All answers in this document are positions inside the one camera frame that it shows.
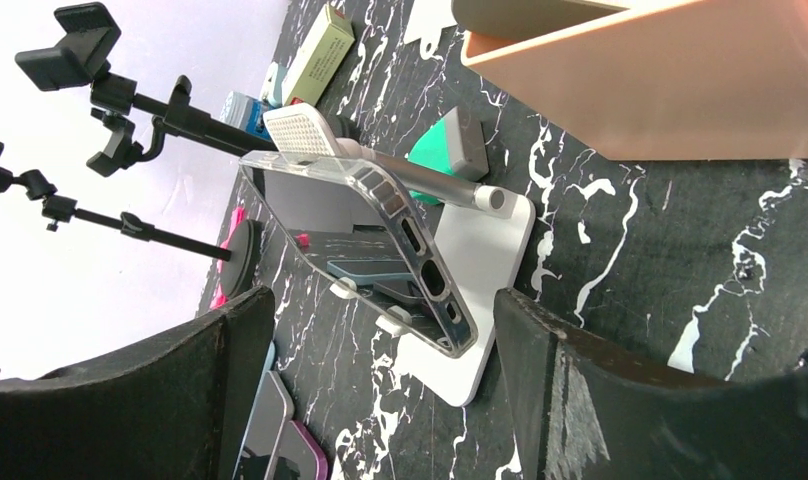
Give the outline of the white-edged black smartphone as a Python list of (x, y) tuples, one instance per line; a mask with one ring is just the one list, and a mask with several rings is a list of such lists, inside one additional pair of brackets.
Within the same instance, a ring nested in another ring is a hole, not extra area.
[(235, 479), (279, 479), (281, 437), (294, 403), (281, 377), (266, 371), (248, 423)]

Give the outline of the purple phone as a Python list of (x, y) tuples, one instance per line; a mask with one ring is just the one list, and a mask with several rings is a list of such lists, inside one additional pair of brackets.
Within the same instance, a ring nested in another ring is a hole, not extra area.
[(329, 465), (325, 453), (299, 421), (286, 423), (271, 454), (266, 479), (325, 480)]

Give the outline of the light blue phone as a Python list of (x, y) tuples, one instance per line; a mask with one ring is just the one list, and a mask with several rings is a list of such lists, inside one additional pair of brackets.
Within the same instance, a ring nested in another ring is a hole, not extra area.
[(270, 342), (264, 359), (262, 374), (265, 374), (272, 370), (276, 357), (277, 357), (276, 345), (274, 342)]

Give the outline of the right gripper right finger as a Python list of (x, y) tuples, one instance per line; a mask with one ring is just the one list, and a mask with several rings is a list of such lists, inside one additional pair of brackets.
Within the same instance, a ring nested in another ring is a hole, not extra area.
[(808, 479), (808, 366), (747, 383), (668, 367), (512, 288), (495, 338), (527, 479)]

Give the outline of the black round-base phone stand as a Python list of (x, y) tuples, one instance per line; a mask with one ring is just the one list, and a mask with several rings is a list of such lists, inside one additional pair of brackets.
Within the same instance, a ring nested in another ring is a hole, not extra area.
[(91, 116), (111, 131), (106, 147), (87, 161), (103, 177), (156, 159), (170, 135), (242, 157), (275, 151), (271, 140), (218, 121), (190, 105), (191, 81), (181, 75), (164, 103), (137, 91), (137, 82), (111, 71), (108, 56), (121, 37), (101, 2), (64, 6), (54, 17), (65, 35), (54, 46), (15, 55), (18, 67), (41, 91), (90, 88)]

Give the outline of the white phone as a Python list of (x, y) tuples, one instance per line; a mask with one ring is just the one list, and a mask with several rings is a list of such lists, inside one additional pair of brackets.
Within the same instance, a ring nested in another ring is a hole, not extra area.
[(331, 280), (353, 285), (386, 330), (412, 334), (449, 358), (475, 345), (479, 329), (451, 258), (417, 208), (406, 173), (373, 160), (310, 153), (257, 151), (240, 163), (263, 171), (267, 182), (295, 177), (306, 186), (332, 187), (370, 211), (374, 225), (313, 231), (299, 251)]

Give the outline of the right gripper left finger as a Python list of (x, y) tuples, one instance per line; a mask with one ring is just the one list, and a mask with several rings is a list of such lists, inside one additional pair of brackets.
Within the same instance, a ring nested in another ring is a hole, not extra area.
[(116, 351), (0, 380), (0, 479), (231, 478), (275, 307), (258, 286)]

